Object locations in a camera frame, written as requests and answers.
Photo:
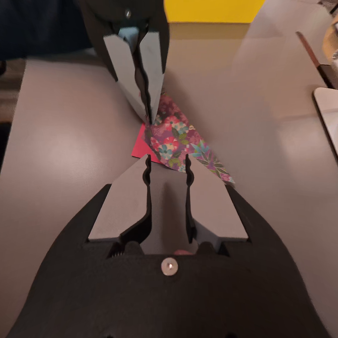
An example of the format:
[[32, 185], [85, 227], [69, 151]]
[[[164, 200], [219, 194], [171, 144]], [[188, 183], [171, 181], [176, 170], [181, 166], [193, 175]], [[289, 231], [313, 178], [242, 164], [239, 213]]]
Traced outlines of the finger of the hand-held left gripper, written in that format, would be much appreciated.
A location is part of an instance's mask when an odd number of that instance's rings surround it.
[[129, 104], [145, 123], [153, 123], [153, 32], [137, 27], [103, 37], [117, 84]]
[[154, 124], [162, 92], [164, 73], [158, 32], [147, 32], [139, 44], [141, 65], [146, 77], [149, 122]]

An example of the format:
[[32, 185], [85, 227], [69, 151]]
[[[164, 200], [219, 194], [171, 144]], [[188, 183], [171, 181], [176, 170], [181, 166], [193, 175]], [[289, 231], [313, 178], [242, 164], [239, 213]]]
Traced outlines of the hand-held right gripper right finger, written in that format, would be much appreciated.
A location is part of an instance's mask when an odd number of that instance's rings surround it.
[[188, 242], [210, 243], [220, 250], [225, 241], [245, 242], [248, 234], [227, 185], [198, 159], [186, 156], [186, 232]]

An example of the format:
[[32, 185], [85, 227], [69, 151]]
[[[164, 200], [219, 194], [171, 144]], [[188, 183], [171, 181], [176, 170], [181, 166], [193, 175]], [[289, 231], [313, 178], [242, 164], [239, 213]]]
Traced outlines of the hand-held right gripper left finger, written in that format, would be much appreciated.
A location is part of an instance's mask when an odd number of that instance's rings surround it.
[[141, 244], [152, 229], [151, 156], [145, 154], [111, 184], [93, 225], [90, 242]]

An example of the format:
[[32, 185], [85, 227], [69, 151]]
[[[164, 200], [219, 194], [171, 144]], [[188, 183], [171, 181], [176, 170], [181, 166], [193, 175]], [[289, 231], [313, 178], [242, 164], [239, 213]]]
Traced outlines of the floral and pink origami paper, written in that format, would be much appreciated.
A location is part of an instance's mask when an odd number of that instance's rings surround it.
[[160, 96], [154, 124], [141, 125], [131, 153], [135, 158], [145, 154], [151, 155], [152, 162], [183, 173], [189, 154], [226, 184], [234, 184], [214, 151], [166, 92]]

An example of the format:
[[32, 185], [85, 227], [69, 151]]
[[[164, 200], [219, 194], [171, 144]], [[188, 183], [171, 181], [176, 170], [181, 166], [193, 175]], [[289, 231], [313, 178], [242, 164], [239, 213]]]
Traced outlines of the dark blue cloth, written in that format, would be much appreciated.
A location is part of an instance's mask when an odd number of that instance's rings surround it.
[[1, 0], [0, 60], [92, 48], [79, 1]]

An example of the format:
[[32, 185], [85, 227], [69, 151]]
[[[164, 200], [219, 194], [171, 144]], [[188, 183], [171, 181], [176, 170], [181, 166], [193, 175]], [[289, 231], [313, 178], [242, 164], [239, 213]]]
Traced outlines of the white metal stand base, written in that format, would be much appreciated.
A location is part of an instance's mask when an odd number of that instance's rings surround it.
[[329, 145], [338, 158], [338, 90], [319, 87], [313, 92], [315, 107]]

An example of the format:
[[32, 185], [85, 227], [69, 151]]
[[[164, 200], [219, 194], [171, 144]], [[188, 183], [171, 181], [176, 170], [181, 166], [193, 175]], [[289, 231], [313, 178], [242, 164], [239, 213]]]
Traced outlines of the dark brown strip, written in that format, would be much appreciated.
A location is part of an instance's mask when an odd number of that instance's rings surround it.
[[308, 41], [306, 40], [306, 38], [304, 37], [304, 35], [301, 32], [297, 31], [296, 35], [298, 36], [300, 42], [302, 43], [303, 47], [305, 48], [305, 50], [306, 50], [308, 56], [310, 57], [312, 63], [314, 64], [314, 66], [316, 68], [318, 68], [320, 66], [320, 62], [319, 62], [318, 58], [316, 57], [316, 55], [315, 55], [313, 49], [311, 48], [310, 44], [308, 43]]

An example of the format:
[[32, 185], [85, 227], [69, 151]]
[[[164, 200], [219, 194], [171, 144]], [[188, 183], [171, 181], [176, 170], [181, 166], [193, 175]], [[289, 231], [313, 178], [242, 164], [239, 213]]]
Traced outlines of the round wooden board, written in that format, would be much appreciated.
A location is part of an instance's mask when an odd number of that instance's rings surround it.
[[338, 50], [338, 31], [337, 31], [337, 17], [334, 18], [332, 23], [326, 29], [324, 34], [323, 43], [322, 43], [322, 51], [329, 63], [333, 61], [333, 55]]

